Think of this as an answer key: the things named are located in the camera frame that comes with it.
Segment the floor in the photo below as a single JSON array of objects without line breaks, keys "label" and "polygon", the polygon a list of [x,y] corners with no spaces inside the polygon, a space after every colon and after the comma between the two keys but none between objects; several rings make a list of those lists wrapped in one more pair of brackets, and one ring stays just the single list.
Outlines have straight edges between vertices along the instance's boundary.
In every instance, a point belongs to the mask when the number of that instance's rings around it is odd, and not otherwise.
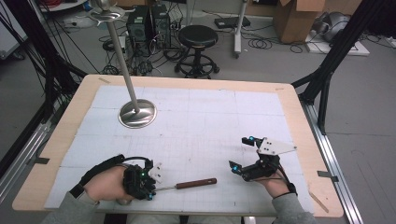
[{"label": "floor", "polygon": [[[83,12],[71,11],[73,14]],[[195,24],[216,28],[217,16],[205,15],[193,19]],[[271,24],[268,18],[249,18],[251,27],[257,29]],[[255,31],[258,35],[275,37],[273,27]],[[74,30],[70,36],[92,64],[100,71],[106,65],[106,52],[98,39],[108,35],[100,26]],[[97,73],[73,43],[64,38],[72,63],[88,73]],[[355,199],[363,222],[394,223],[396,220],[396,175],[392,168],[396,161],[396,50],[383,39],[378,43],[362,40],[370,51],[368,57],[346,56],[332,78],[326,118],[326,131],[335,156],[343,170],[346,182]],[[239,59],[233,55],[233,33],[219,33],[219,42],[205,54],[220,67],[213,79],[244,80],[258,82],[291,83],[314,72],[326,55],[308,53],[287,45],[273,44],[269,49],[254,49],[248,41],[242,41]],[[164,58],[154,66],[164,62]],[[174,63],[167,62],[148,76],[183,77],[174,72]],[[43,91],[28,59],[0,61],[0,158],[7,153],[21,130],[41,106]],[[2,223],[38,223],[46,213],[14,211],[12,201],[30,165],[14,184],[8,196],[0,204]],[[93,223],[101,223],[103,215],[97,215]],[[258,218],[258,223],[271,223],[271,218]],[[345,217],[318,218],[319,223],[347,223]]]}]

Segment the white grid paper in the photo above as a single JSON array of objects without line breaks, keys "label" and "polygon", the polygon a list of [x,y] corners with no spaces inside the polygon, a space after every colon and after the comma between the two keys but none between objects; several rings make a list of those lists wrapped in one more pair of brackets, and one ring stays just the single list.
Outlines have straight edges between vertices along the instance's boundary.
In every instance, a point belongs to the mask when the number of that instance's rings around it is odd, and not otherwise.
[{"label": "white grid paper", "polygon": [[[101,210],[153,213],[248,214],[274,216],[271,197],[258,183],[245,182],[231,172],[228,161],[247,166],[259,157],[242,137],[269,137],[292,144],[277,94],[249,91],[135,88],[138,99],[157,106],[157,118],[142,129],[118,121],[129,101],[126,87],[103,86],[64,156],[46,208],[59,207],[64,194],[94,165],[118,154],[143,156],[163,163],[163,182],[215,177],[216,185],[159,191],[153,201],[131,205],[102,202]],[[296,152],[280,156],[305,211],[313,213]]]}]

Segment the metal pole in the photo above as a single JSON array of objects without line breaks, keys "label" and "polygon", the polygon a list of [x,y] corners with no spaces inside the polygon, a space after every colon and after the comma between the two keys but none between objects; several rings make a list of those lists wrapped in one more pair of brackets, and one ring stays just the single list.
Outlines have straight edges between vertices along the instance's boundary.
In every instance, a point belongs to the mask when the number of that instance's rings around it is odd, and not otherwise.
[{"label": "metal pole", "polygon": [[122,75],[125,79],[126,87],[131,97],[132,105],[134,106],[134,112],[137,114],[140,112],[139,105],[137,104],[136,95],[134,94],[134,86],[132,85],[131,77],[129,76],[128,68],[122,54],[122,48],[117,35],[116,26],[114,21],[107,21],[107,29],[110,32],[111,39],[113,40],[114,50],[116,51],[117,58],[119,59]]},{"label": "metal pole", "polygon": [[236,27],[235,31],[235,38],[233,42],[233,50],[235,52],[235,58],[239,58],[239,54],[241,54],[241,28],[242,28],[242,22],[245,17],[245,10],[247,8],[247,3],[248,0],[242,0],[242,5],[241,9],[239,11],[239,20],[238,20],[238,26]]}]

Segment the computer tower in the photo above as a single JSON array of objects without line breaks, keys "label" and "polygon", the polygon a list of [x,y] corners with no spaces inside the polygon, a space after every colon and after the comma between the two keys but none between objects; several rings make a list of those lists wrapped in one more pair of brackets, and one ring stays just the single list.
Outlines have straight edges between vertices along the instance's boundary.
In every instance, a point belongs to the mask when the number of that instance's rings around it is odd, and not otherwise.
[{"label": "computer tower", "polygon": [[170,18],[165,5],[151,7],[154,36],[159,49],[171,48]]},{"label": "computer tower", "polygon": [[149,56],[149,43],[153,38],[148,6],[134,6],[126,22],[134,56]]}]

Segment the stool seat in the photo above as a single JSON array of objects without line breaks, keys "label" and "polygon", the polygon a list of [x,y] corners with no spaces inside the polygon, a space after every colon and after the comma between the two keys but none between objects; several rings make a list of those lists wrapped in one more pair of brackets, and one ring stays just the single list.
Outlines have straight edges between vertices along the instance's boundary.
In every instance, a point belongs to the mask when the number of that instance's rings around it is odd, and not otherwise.
[{"label": "stool seat", "polygon": [[182,72],[185,77],[210,77],[210,73],[219,72],[218,66],[212,59],[201,52],[218,42],[218,34],[203,25],[189,25],[178,32],[178,41],[188,48],[175,66],[175,72]]},{"label": "stool seat", "polygon": [[218,34],[207,26],[189,25],[178,33],[178,40],[187,48],[210,48],[218,42]]}]

